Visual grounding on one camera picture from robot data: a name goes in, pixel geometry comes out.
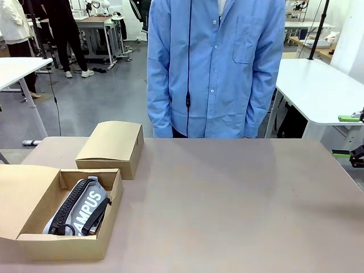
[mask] box flap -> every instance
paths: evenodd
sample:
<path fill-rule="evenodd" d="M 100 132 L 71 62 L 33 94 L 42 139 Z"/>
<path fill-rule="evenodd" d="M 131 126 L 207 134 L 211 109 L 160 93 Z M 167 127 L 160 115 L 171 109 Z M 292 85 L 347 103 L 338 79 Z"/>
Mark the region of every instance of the box flap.
<path fill-rule="evenodd" d="M 0 165 L 0 237 L 16 239 L 59 169 Z"/>
<path fill-rule="evenodd" d="M 76 160 L 113 159 L 129 161 L 142 125 L 123 121 L 99 123 Z"/>

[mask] shirt pocket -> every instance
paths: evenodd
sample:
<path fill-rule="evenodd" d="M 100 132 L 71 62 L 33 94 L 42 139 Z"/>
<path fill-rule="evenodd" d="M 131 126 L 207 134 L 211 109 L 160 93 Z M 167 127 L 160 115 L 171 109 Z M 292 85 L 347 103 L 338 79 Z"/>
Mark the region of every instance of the shirt pocket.
<path fill-rule="evenodd" d="M 252 63 L 259 37 L 259 20 L 251 16 L 239 16 L 235 27 L 233 60 L 240 64 Z"/>

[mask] shirt sleeve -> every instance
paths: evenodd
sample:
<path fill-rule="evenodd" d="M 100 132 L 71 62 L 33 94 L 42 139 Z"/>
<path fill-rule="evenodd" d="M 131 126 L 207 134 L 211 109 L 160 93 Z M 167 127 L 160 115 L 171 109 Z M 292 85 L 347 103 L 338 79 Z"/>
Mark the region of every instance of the shirt sleeve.
<path fill-rule="evenodd" d="M 148 24 L 147 107 L 154 137 L 172 138 L 168 91 L 171 44 L 170 0 L 153 0 Z"/>
<path fill-rule="evenodd" d="M 1 0 L 1 4 L 3 5 L 3 9 L 5 14 L 8 16 L 10 20 L 12 20 L 15 24 L 22 25 L 23 20 L 17 13 L 13 3 L 9 0 Z"/>
<path fill-rule="evenodd" d="M 266 25 L 259 38 L 253 63 L 253 84 L 247 107 L 244 137 L 256 138 L 270 107 L 277 81 L 284 43 L 286 7 L 283 0 L 273 0 Z"/>

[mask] white lettering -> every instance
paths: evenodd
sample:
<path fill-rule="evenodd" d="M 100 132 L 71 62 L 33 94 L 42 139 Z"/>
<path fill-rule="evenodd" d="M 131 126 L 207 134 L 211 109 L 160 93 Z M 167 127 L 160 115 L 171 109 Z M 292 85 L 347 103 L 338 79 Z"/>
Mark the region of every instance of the white lettering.
<path fill-rule="evenodd" d="M 96 199 L 96 201 L 100 201 L 101 195 L 99 193 L 95 193 L 94 191 L 90 191 L 89 196 L 93 199 Z"/>
<path fill-rule="evenodd" d="M 79 212 L 81 217 L 76 217 L 76 220 L 82 224 L 85 224 L 90 215 L 84 213 L 82 210 Z"/>
<path fill-rule="evenodd" d="M 73 223 L 73 226 L 80 232 L 80 233 L 82 233 L 82 225 L 81 224 L 79 224 L 79 223 L 76 223 L 76 222 L 74 222 Z"/>
<path fill-rule="evenodd" d="M 82 206 L 81 210 L 88 215 L 91 215 L 90 206 L 87 206 L 86 204 Z"/>
<path fill-rule="evenodd" d="M 87 197 L 87 200 L 89 200 L 91 203 L 88 202 L 88 201 L 85 201 L 85 204 L 91 206 L 92 208 L 96 208 L 97 207 L 97 202 L 95 200 L 93 200 L 89 196 Z"/>

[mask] person in blue shirt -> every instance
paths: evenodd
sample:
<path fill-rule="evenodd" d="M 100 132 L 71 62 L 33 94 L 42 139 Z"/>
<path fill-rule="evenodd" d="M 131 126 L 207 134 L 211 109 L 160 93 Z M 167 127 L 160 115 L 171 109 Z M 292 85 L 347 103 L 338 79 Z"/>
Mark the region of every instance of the person in blue shirt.
<path fill-rule="evenodd" d="M 147 107 L 154 136 L 257 137 L 285 19 L 284 0 L 153 0 Z"/>

